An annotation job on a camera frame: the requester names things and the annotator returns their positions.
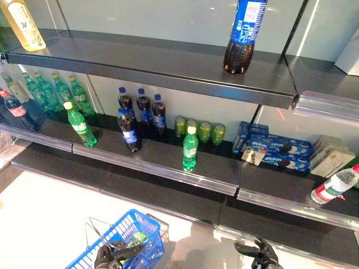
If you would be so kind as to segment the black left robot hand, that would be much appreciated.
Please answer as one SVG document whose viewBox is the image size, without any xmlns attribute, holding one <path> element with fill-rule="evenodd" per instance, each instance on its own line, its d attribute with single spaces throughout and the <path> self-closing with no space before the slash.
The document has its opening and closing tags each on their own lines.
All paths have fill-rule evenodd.
<svg viewBox="0 0 359 269">
<path fill-rule="evenodd" d="M 130 247 L 120 240 L 109 242 L 98 250 L 94 268 L 124 268 L 124 263 L 139 254 L 141 250 L 141 244 Z"/>
</svg>

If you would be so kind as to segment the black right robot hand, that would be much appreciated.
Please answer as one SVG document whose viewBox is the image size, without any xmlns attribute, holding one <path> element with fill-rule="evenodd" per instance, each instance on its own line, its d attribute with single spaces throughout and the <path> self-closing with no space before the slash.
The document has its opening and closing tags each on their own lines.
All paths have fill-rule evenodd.
<svg viewBox="0 0 359 269">
<path fill-rule="evenodd" d="M 254 259 L 251 268 L 283 268 L 279 264 L 274 249 L 266 240 L 257 237 L 254 243 L 257 247 L 251 247 L 240 242 L 234 243 L 234 248 L 238 253 Z"/>
</svg>

